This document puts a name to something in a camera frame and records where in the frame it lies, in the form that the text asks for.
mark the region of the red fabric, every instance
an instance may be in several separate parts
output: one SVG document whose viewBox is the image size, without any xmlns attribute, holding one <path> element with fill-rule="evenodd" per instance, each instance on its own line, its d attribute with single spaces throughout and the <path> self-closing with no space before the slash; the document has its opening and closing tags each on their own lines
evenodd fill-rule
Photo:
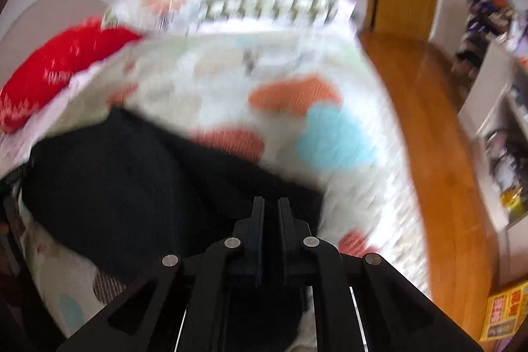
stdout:
<svg viewBox="0 0 528 352">
<path fill-rule="evenodd" d="M 54 36 L 27 58 L 0 91 L 0 129 L 18 130 L 68 85 L 73 74 L 141 38 L 123 28 L 102 30 L 100 17 Z"/>
</svg>

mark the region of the black cloth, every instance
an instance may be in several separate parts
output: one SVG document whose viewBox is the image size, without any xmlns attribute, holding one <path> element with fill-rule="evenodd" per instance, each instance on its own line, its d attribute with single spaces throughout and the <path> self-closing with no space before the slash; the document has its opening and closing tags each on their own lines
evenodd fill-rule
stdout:
<svg viewBox="0 0 528 352">
<path fill-rule="evenodd" d="M 126 284 L 164 255 L 199 254 L 231 235 L 234 223 L 251 215 L 255 196 L 265 198 L 266 211 L 276 211 L 277 199 L 288 197 L 294 216 L 317 232 L 320 193 L 124 110 L 112 110 L 98 125 L 44 139 L 31 159 L 22 199 L 35 219 Z M 254 330 L 254 336 L 244 333 L 247 342 L 262 338 L 268 347 L 237 348 L 280 351 L 295 337 L 301 298 L 287 290 L 268 294 L 263 300 L 251 293 L 254 314 L 242 318 Z M 267 310 L 258 308 L 261 301 Z M 247 306 L 244 312 L 251 313 Z M 281 325 L 272 314 L 281 316 Z"/>
</svg>

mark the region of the bed sheet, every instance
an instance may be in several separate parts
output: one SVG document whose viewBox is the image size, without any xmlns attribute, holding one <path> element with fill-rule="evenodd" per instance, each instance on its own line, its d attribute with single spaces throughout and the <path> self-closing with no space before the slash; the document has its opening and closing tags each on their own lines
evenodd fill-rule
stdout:
<svg viewBox="0 0 528 352">
<path fill-rule="evenodd" d="M 379 252 L 429 295 L 426 241 L 390 98 L 357 39 L 289 30 L 147 40 L 103 62 L 50 134 L 124 106 L 324 194 L 318 236 Z M 57 243 L 19 197 L 37 290 L 66 336 L 124 285 Z M 315 348 L 313 308 L 293 348 Z"/>
</svg>

